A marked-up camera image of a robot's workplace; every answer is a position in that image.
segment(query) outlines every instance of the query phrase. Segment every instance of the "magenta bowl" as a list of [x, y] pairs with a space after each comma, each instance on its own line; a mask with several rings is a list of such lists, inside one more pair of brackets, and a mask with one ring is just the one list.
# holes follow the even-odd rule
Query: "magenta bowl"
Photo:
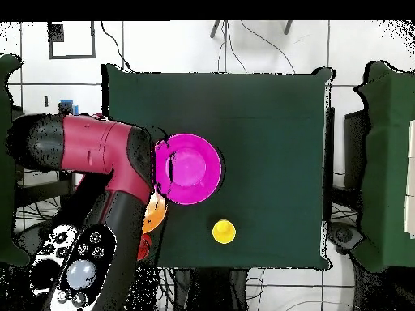
[[220, 181], [216, 149], [194, 134], [176, 134], [155, 147], [156, 183], [166, 198], [191, 205], [209, 198]]

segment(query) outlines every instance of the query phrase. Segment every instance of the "yellow ball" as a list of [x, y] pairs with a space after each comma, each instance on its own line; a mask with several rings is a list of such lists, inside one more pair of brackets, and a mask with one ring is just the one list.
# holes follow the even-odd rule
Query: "yellow ball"
[[236, 229], [228, 220], [221, 219], [213, 226], [212, 234], [217, 242], [226, 245], [235, 238]]

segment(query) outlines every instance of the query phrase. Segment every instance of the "cable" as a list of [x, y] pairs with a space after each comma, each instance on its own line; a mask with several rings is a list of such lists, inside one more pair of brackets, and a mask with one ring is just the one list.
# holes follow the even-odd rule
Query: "cable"
[[163, 268], [163, 273], [165, 275], [165, 279], [163, 279], [161, 276], [159, 277], [160, 280], [164, 280], [165, 281], [165, 290], [163, 289], [163, 287], [160, 284], [160, 288], [162, 290], [162, 292], [165, 294], [166, 296], [166, 311], [167, 311], [167, 307], [169, 305], [169, 302], [171, 303], [172, 306], [177, 306], [180, 309], [184, 309], [184, 307], [182, 307], [180, 304], [176, 303], [174, 300], [172, 300], [172, 298], [170, 297], [169, 292], [173, 295], [172, 291], [170, 290], [169, 284], [167, 283], [167, 274], [165, 273], [165, 269]]
[[39, 209], [39, 206], [37, 205], [37, 202], [35, 202], [35, 208], [36, 208], [37, 212], [39, 213], [39, 216], [44, 218], [44, 216], [41, 213], [41, 210]]
[[135, 73], [135, 72], [131, 69], [130, 63], [128, 63], [128, 62], [126, 61], [126, 59], [125, 59], [125, 58], [122, 56], [122, 54], [120, 53], [120, 48], [119, 48], [118, 43], [117, 43], [117, 41], [115, 40], [115, 38], [114, 38], [114, 37], [112, 37], [109, 33], [107, 33], [107, 31], [104, 29], [104, 23], [102, 23], [101, 21], [100, 21], [100, 23], [101, 23], [102, 31], [104, 32], [104, 34], [105, 34], [105, 35], [107, 35], [109, 38], [111, 38], [111, 39], [113, 40], [113, 42], [115, 43], [115, 45], [117, 46], [118, 55], [119, 55], [119, 56], [120, 56], [120, 58], [124, 61], [124, 63], [126, 64], [126, 67], [127, 67], [129, 70], [131, 70], [133, 73]]
[[217, 58], [217, 72], [218, 72], [218, 73], [219, 73], [220, 52], [222, 51], [222, 47], [223, 47], [223, 46], [224, 46], [224, 44], [225, 44], [224, 25], [225, 25], [225, 21], [223, 21], [223, 23], [222, 23], [222, 27], [220, 28], [220, 30], [222, 30], [222, 33], [223, 33], [223, 35], [224, 35], [224, 42], [223, 42], [223, 43], [222, 43], [222, 45], [220, 46], [220, 49], [219, 49], [219, 57]]
[[342, 211], [338, 207], [335, 207], [334, 205], [332, 205], [332, 207], [334, 207], [336, 210], [338, 210], [339, 212], [341, 212], [344, 215], [344, 217], [342, 217], [342, 218], [349, 218], [349, 220], [351, 220], [354, 224], [356, 224], [356, 221], [350, 218], [352, 215], [347, 215], [346, 212]]
[[352, 220], [352, 219], [350, 218], [350, 216], [353, 216], [353, 215], [355, 215], [355, 214], [350, 214], [350, 215], [341, 215], [340, 217], [331, 217], [330, 219], [331, 219], [331, 220], [333, 220], [333, 219], [349, 218], [350, 220]]
[[[261, 283], [263, 284], [263, 277], [265, 276], [265, 269], [263, 269], [263, 273], [261, 275]], [[257, 311], [259, 311], [259, 306], [261, 305], [261, 299], [263, 297], [263, 293], [259, 293], [259, 302], [258, 302], [258, 308]]]
[[243, 23], [243, 21], [241, 21], [242, 26], [250, 31], [251, 33], [253, 33], [254, 35], [258, 36], [259, 38], [261, 38], [262, 40], [265, 40], [268, 44], [272, 45], [274, 48], [276, 48], [278, 51], [280, 51], [280, 53], [282, 53], [285, 57], [285, 59], [287, 60], [287, 62], [289, 63], [289, 65], [291, 66], [291, 69], [293, 70], [293, 73], [296, 74], [293, 65], [291, 64], [291, 62], [289, 61], [289, 58], [287, 58], [287, 56], [285, 56], [285, 53], [282, 52], [282, 50], [280, 48], [278, 48], [277, 46], [275, 46], [273, 43], [271, 43], [270, 41], [266, 40], [265, 38], [263, 38], [262, 36], [260, 36], [258, 33], [253, 32], [250, 28], [248, 28], [247, 26], [245, 26], [245, 24]]
[[306, 303], [320, 303], [320, 304], [334, 304], [334, 305], [345, 305], [345, 306], [352, 306], [352, 305], [350, 305], [350, 304], [345, 304], [345, 303], [336, 303], [336, 302], [331, 302], [331, 301], [306, 300], [306, 301], [302, 301], [301, 303], [297, 303], [297, 304], [295, 304], [295, 305], [293, 305], [293, 306], [289, 307], [289, 308], [288, 308], [288, 309], [286, 309], [285, 311], [289, 311], [289, 310], [291, 310], [292, 308], [295, 308], [296, 306], [303, 305], [303, 304], [306, 304]]
[[259, 282], [261, 283], [261, 291], [259, 292], [258, 295], [252, 296], [252, 297], [249, 297], [249, 298], [246, 298], [246, 300], [253, 300], [254, 298], [257, 298], [257, 297], [261, 296], [262, 293], [263, 293], [263, 290], [265, 289], [265, 285], [263, 284], [263, 281], [260, 278], [254, 278], [254, 277], [253, 278], [248, 278], [246, 280], [246, 283], [248, 283], [248, 280], [251, 280], [251, 279], [257, 279], [257, 280], [259, 280]]
[[232, 53], [234, 55], [234, 57], [237, 59], [237, 61], [239, 62], [239, 64], [242, 66], [243, 70], [248, 73], [244, 67], [244, 65], [242, 64], [242, 62], [239, 60], [239, 58], [237, 58], [237, 54], [233, 51], [233, 47], [232, 47], [232, 41], [230, 39], [230, 29], [229, 29], [229, 22], [228, 22], [228, 33], [229, 33], [229, 45], [230, 45], [230, 49], [232, 50]]
[[56, 207], [57, 207], [58, 209], [60, 209], [61, 207], [58, 205], [58, 202], [56, 201], [56, 198], [53, 198], [53, 201], [54, 201], [54, 203], [55, 203]]
[[54, 207], [57, 207], [58, 209], [60, 208], [60, 206], [56, 203], [56, 201], [55, 201], [55, 204], [53, 204], [49, 200], [42, 200], [42, 202], [47, 202], [48, 204], [53, 205]]
[[36, 212], [30, 212], [30, 211], [21, 211], [21, 210], [17, 210], [17, 212], [20, 212], [20, 213], [25, 213], [25, 214], [28, 214], [28, 215], [37, 215], [37, 216], [39, 216], [39, 218], [41, 218], [41, 219], [45, 219], [45, 220], [47, 220], [47, 219], [52, 219], [53, 217], [52, 216], [50, 216], [50, 215], [45, 215], [45, 218], [42, 216], [42, 215], [39, 215], [39, 214], [37, 214]]

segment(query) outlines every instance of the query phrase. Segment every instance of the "chair leg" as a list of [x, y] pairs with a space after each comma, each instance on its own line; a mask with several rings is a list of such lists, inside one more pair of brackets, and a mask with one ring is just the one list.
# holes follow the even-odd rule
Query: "chair leg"
[[213, 38], [216, 34], [216, 30], [219, 27], [220, 20], [215, 20], [215, 24], [213, 25], [213, 29], [211, 32], [211, 38]]
[[293, 21], [292, 20], [289, 20], [288, 22], [287, 22], [287, 26], [285, 27], [285, 30], [284, 30], [284, 34], [285, 35], [288, 35], [289, 34], [289, 29], [291, 28], [291, 24], [293, 23]]

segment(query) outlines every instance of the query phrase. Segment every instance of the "dark green tablecloth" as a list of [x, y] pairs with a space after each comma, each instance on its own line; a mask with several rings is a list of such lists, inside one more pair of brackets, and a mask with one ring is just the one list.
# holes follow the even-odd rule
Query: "dark green tablecloth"
[[[217, 147], [225, 179], [208, 200], [169, 204], [151, 236], [158, 266], [328, 268], [320, 255], [325, 83], [314, 75], [132, 74], [103, 68], [109, 115], [155, 140], [191, 133]], [[219, 219], [233, 242], [213, 240]]]
[[415, 240], [404, 232], [409, 123], [415, 120], [415, 75], [387, 62], [366, 66], [362, 94], [371, 129], [362, 179], [361, 229], [354, 256], [369, 271], [415, 267]]
[[15, 224], [15, 162], [6, 153], [5, 140], [11, 127], [11, 96], [7, 89], [10, 74], [20, 68], [22, 62], [10, 54], [0, 54], [0, 262], [24, 266], [28, 255], [18, 249], [11, 240]]

